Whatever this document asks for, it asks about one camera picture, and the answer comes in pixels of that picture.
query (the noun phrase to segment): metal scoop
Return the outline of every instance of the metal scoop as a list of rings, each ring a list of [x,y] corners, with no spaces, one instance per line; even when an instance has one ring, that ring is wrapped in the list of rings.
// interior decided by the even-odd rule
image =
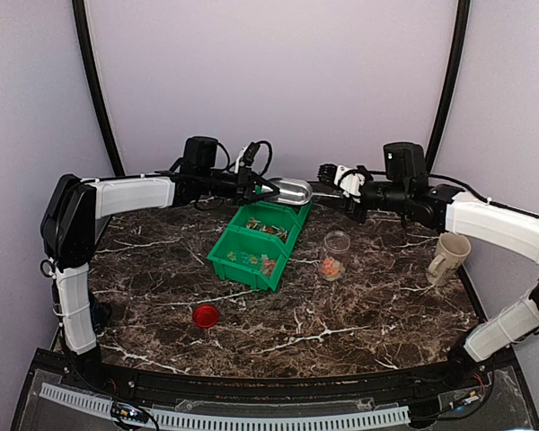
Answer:
[[[341,198],[341,195],[333,193],[314,192],[312,186],[303,180],[296,180],[294,178],[272,178],[269,182],[279,187],[279,194],[268,198],[267,200],[277,204],[302,206],[312,200],[312,197],[314,196]],[[271,189],[267,186],[262,186],[261,191],[268,192],[271,191]]]

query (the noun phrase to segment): glass jar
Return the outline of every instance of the glass jar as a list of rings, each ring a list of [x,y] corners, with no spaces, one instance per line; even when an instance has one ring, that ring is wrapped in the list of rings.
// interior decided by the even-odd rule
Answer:
[[[346,272],[349,263],[349,236],[342,231],[325,235],[320,251],[319,273],[324,280],[335,281]]]

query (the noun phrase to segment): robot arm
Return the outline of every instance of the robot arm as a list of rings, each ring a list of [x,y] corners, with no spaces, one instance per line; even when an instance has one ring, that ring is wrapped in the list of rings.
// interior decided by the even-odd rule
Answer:
[[[227,166],[213,167],[218,146],[212,138],[190,138],[184,156],[167,172],[108,180],[68,174],[59,180],[40,230],[55,281],[55,313],[72,352],[83,355],[97,346],[88,292],[96,220],[142,208],[186,205],[202,195],[232,198],[238,205],[277,196],[279,188],[252,171],[259,143],[242,150],[234,172]],[[256,193],[256,188],[266,192]]]
[[[420,145],[384,146],[386,172],[322,165],[318,178],[343,193],[338,209],[364,222],[368,209],[394,211],[438,232],[460,233],[498,245],[539,265],[539,215],[495,205],[458,187],[429,186]],[[373,181],[385,173],[390,181]],[[478,325],[452,348],[448,360],[470,368],[496,351],[539,330],[539,283],[493,319]]]

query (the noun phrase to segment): dark marble surface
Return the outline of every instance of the dark marble surface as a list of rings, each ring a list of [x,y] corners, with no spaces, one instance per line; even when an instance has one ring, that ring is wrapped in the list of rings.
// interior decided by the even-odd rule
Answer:
[[[425,278],[435,233],[416,224],[404,231],[387,213],[360,225],[314,203],[276,293],[221,282],[207,255],[235,211],[114,217],[90,274],[114,311],[99,337],[105,362],[228,377],[359,374],[442,361],[477,323],[458,279],[435,288]],[[329,283],[317,257],[334,229],[350,235],[352,255],[346,276]],[[216,327],[194,325],[200,303],[216,305]]]

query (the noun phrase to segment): mug handle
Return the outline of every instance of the mug handle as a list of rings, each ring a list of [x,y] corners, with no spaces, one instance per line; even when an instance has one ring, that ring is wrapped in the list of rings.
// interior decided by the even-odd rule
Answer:
[[[445,255],[443,254],[438,254],[432,261],[431,263],[429,264],[429,267],[428,267],[428,273],[431,274],[432,276],[435,276],[436,275],[436,270],[437,270],[437,267],[439,267],[439,265],[441,265],[443,262],[445,262],[446,260],[446,257]]]

